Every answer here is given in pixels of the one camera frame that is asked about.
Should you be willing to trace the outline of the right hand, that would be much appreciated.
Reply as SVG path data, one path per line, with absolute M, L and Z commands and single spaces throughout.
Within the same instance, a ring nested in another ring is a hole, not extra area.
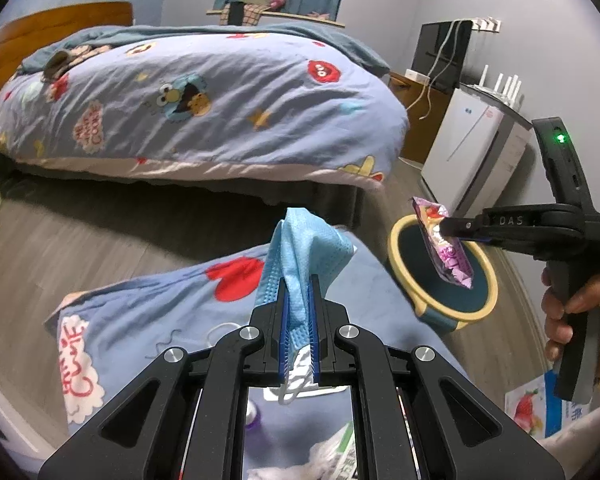
M 541 301 L 541 308 L 545 313 L 544 330 L 548 337 L 545 354 L 547 359 L 555 362 L 562 356 L 562 350 L 573 336 L 573 329 L 567 322 L 567 315 L 600 308 L 600 274 L 593 276 L 565 304 L 554 294 L 547 269 L 543 270 L 541 278 L 542 283 L 547 287 Z M 600 376 L 600 360 L 598 361 L 597 375 Z

